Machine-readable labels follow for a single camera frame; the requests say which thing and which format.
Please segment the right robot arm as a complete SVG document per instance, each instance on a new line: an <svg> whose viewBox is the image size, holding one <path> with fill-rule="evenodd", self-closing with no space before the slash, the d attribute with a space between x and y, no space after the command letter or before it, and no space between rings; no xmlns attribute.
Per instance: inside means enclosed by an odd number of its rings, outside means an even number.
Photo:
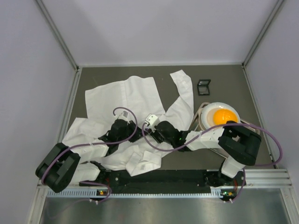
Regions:
<svg viewBox="0 0 299 224"><path fill-rule="evenodd" d="M249 126L251 125L228 121L205 131L180 131L168 121L146 121L142 125L142 135L152 148L162 152L223 149L228 157L221 165L220 174L233 179L245 166L256 164L261 136L248 129ZM171 145L173 149L160 149L152 145L145 135L145 128L157 133L162 142Z"/></svg>

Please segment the white shirt garment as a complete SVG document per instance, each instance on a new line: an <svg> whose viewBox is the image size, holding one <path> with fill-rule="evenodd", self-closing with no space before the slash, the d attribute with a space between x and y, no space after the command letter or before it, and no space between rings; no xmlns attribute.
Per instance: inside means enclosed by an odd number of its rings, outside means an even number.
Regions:
<svg viewBox="0 0 299 224"><path fill-rule="evenodd" d="M77 139L96 139L104 135L115 121L113 109L120 114L125 107L130 110L128 118L137 118L139 127L149 114L154 114L161 121L169 121L180 131L188 130L193 119L193 89L191 78L183 70L170 74L171 84L175 84L179 93L176 101L165 110L153 77L141 78L132 76L124 81L98 86L85 92L87 118L75 118L62 142ZM150 136L148 141L160 148L171 149L167 143L158 144ZM127 170L131 176L140 175L161 167L162 158L170 152L162 152L152 148L144 138L135 143L128 141L120 144L114 154L96 159L107 169Z"/></svg>

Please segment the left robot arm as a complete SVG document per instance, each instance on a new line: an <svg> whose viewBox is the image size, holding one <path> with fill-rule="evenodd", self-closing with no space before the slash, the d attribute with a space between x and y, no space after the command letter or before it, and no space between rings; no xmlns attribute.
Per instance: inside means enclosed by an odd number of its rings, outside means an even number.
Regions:
<svg viewBox="0 0 299 224"><path fill-rule="evenodd" d="M94 140L79 136L79 144L75 139L57 143L37 167L36 176L56 193L69 184L104 178L105 168L96 159L114 154L121 143L133 143L141 136L135 122L117 119L110 130Z"/></svg>

